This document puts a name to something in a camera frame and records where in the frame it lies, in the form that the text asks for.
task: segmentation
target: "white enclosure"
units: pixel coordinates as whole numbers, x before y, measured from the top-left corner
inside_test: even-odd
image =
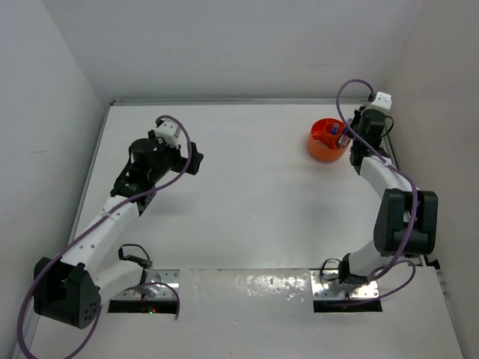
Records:
[[[478,14],[474,0],[0,1],[0,357],[34,264],[68,240],[113,99],[331,99],[363,78],[393,96],[399,166],[439,195],[434,255],[479,358]]]

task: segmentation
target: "metal base plate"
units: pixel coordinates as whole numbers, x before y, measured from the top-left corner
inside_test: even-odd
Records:
[[[379,289],[376,281],[359,288],[350,289],[341,286],[337,280],[331,280],[338,277],[337,269],[324,269],[322,276],[320,276],[319,269],[312,269],[310,270],[310,275],[315,312],[382,311],[379,300],[368,305],[351,306],[348,308],[338,305],[338,303],[347,301],[363,301],[365,299],[378,298]]]
[[[180,271],[153,269],[147,273],[145,283],[163,282],[179,292]],[[145,296],[141,303],[141,293],[135,290],[126,290],[113,297],[110,301],[109,312],[114,313],[147,313],[148,308],[154,308],[154,313],[175,313],[177,298],[174,293],[164,286],[152,285],[145,287]]]

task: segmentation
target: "white table surface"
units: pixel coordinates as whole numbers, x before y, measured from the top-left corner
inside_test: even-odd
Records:
[[[365,244],[379,208],[348,154],[326,165],[305,149],[312,123],[337,117],[333,105],[112,107],[78,233],[101,209],[128,146],[161,114],[185,124],[204,161],[197,176],[158,193],[118,244],[145,246],[158,269],[182,269],[180,318],[104,313],[78,358],[461,358],[432,268],[385,299],[383,313],[313,313],[305,269]],[[409,270],[396,268],[380,291]],[[32,350],[62,358],[84,335],[41,318]]]

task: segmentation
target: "orange cup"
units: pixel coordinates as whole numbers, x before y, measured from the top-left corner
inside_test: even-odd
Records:
[[[331,135],[334,124],[339,125],[336,135]],[[308,151],[315,158],[324,162],[334,162],[339,159],[347,149],[349,140],[344,147],[337,148],[336,143],[344,129],[344,123],[335,118],[323,118],[312,127],[308,138]]]

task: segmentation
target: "robotic arm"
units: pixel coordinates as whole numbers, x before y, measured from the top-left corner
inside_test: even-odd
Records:
[[[129,147],[128,162],[115,181],[111,197],[91,225],[104,216],[108,219],[72,247],[42,278],[34,291],[36,313],[85,328],[103,303],[126,288],[143,283],[152,266],[151,261],[143,258],[124,256],[110,268],[100,272],[97,269],[120,233],[144,212],[155,193],[133,200],[113,213],[111,209],[127,198],[153,189],[166,173],[180,172],[186,165],[177,141],[178,125],[161,120],[156,125],[148,132],[148,138],[138,139]],[[203,157],[192,142],[192,160],[186,172],[196,175]],[[37,263],[35,277],[49,261],[43,258]]]
[[[355,289],[368,282],[369,274],[389,262],[403,240],[410,220],[414,227],[405,257],[430,254],[436,242],[438,198],[434,192],[418,191],[416,219],[410,218],[412,209],[411,185],[402,176],[391,171],[387,153],[381,147],[385,128],[385,112],[391,107],[391,96],[377,93],[369,106],[355,111],[351,127],[386,159],[383,163],[360,141],[354,140],[350,163],[382,198],[374,226],[373,240],[360,250],[347,254],[338,268],[338,282],[345,288]]]

